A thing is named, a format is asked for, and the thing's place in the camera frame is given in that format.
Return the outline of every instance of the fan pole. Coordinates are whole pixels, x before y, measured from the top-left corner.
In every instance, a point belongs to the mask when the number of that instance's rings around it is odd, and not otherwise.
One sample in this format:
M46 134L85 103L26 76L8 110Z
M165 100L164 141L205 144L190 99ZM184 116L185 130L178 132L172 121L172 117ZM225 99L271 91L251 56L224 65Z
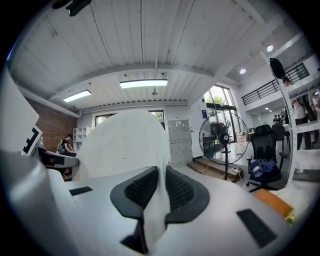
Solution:
M224 180L227 180L228 176L228 147L227 143L224 145L224 151L225 151L225 174L224 174Z

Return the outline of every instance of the black railing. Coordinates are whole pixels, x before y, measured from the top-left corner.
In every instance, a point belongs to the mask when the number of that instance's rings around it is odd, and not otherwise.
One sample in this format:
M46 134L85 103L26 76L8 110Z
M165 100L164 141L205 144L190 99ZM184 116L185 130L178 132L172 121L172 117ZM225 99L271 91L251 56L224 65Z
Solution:
M309 72L307 71L305 65L301 63L300 65L290 69L285 73L285 75L292 81L292 83L296 83L297 81L309 76ZM272 80L241 98L243 99L244 105L248 105L279 90L280 89L276 80Z

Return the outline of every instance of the ceiling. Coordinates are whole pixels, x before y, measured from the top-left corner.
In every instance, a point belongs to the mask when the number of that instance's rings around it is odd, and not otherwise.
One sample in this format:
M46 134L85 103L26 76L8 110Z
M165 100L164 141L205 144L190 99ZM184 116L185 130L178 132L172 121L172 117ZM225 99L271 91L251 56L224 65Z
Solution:
M278 99L276 99L274 101L269 102L267 105L262 105L262 106L250 109L249 113L252 113L252 114L265 114L265 113L268 113L269 110L277 111L279 109L282 109L284 106L285 106L284 99L283 98L278 98Z
M248 77L266 65L265 59L260 54L261 52L267 57L272 55L276 50L281 48L300 32L301 30L295 24L295 22L290 18L287 18L261 43L259 43L246 57L237 63L237 67L234 67L225 77L242 84ZM273 46L273 50L271 52L267 51L267 46L269 45ZM293 44L284 53L276 58L282 63L284 69L287 69L294 66L301 60L305 60L312 54L314 54L314 52L311 48L311 45L309 44L307 38L302 35L302 37L295 44ZM244 74L240 74L241 69L246 69L246 72Z
M279 14L274 10L267 1L93 0L70 17L64 7L49 6L24 32L8 66L21 87L60 105L89 90L92 95L70 102L78 109L193 103L240 60L241 65L249 63L248 74L251 63L257 65L258 48L249 49L249 44L256 37L265 46L277 36L272 31L278 24L268 23ZM227 78L240 81L233 70ZM143 79L168 79L168 84L119 85Z

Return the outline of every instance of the yellow object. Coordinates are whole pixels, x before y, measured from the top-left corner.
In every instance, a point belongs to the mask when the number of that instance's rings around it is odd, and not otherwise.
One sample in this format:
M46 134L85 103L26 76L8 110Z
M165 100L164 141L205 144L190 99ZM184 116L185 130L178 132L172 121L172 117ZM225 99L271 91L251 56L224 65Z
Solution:
M285 201L264 189L260 189L254 196L285 218L287 218L288 214L293 210Z
M293 216L291 213L288 214L287 217L284 218L289 224L292 224L295 220L295 216Z

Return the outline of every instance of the brick wall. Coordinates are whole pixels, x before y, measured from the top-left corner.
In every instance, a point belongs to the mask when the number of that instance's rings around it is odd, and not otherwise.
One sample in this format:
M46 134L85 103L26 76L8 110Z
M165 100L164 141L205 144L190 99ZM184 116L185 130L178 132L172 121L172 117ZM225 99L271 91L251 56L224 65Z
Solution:
M38 113L36 126L42 131L44 146L51 152L56 152L61 139L73 134L77 127L77 118L56 111L36 101L26 98L31 107Z

